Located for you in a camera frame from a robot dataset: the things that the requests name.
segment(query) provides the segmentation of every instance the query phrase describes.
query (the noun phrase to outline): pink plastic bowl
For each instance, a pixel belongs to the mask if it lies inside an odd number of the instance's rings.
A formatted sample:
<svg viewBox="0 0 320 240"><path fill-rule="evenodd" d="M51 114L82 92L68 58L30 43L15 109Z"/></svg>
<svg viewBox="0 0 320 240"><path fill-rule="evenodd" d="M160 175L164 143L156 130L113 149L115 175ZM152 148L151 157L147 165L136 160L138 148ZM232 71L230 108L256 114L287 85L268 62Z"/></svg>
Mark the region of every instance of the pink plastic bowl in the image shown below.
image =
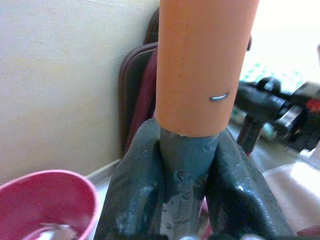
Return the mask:
<svg viewBox="0 0 320 240"><path fill-rule="evenodd" d="M65 224L85 240L98 219L95 187L66 170L35 172L0 186L0 239L34 240L48 230L41 223Z"/></svg>

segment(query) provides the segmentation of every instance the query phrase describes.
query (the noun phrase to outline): pvc pipe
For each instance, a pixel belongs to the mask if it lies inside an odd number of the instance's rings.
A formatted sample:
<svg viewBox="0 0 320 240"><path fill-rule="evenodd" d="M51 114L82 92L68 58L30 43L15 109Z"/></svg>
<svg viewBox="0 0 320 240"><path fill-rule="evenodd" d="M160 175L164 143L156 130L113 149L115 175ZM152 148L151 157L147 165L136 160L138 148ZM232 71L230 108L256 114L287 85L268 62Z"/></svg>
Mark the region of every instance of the pvc pipe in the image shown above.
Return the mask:
<svg viewBox="0 0 320 240"><path fill-rule="evenodd" d="M160 0L155 116L162 128L188 137L226 128L258 3Z"/></svg>

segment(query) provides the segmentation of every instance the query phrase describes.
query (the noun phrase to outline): maroon cloth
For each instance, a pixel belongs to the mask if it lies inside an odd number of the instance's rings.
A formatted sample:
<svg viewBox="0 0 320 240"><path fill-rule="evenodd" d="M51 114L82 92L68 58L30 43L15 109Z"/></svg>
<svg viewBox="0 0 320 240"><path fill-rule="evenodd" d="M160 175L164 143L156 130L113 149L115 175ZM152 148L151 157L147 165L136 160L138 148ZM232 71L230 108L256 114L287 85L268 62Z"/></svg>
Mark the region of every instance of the maroon cloth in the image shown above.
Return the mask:
<svg viewBox="0 0 320 240"><path fill-rule="evenodd" d="M143 78L140 85L139 95L135 103L133 117L130 124L129 134L126 139L124 152L126 153L132 139L134 138L138 128L141 124L152 117L153 110L150 111L154 105L156 98L156 83L157 83L157 57L158 48L156 48L148 60Z"/></svg>

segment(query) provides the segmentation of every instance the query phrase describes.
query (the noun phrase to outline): floor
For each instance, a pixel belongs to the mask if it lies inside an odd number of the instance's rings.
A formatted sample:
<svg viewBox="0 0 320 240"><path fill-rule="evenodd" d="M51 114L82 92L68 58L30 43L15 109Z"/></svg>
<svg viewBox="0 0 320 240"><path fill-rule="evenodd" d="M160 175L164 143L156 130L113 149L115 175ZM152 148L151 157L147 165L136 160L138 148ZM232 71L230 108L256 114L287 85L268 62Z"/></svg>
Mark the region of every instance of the floor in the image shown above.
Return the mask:
<svg viewBox="0 0 320 240"><path fill-rule="evenodd" d="M101 214L101 211L102 211L102 207L103 207L103 204L104 204L104 201L105 201L105 197L106 197L106 193L107 193L107 190L108 190L108 187L109 187L109 183L110 183L110 178L106 179L105 181L97 184L95 187L96 187L96 190L98 192L98 197L99 197L99 216ZM97 228L97 225L98 223L95 225L94 227L94 230L93 232L91 233L91 235L89 236L88 240L93 240L94 239L94 236L95 236L95 233L96 233L96 228Z"/></svg>
<svg viewBox="0 0 320 240"><path fill-rule="evenodd" d="M233 137L236 139L240 127L236 124L230 123L228 125L228 129L230 130ZM296 162L300 162L302 160L301 156L297 153L288 150L285 146L277 144L275 142L270 142L264 139L259 139L257 142L254 151L250 155L250 159L255 163L257 169L264 173L271 169L294 164ZM99 197L99 212L101 213L103 203L105 201L106 192L108 190L110 183L110 178L96 185L96 189ZM94 234L96 231L96 227L94 231L88 238L88 240L94 239Z"/></svg>

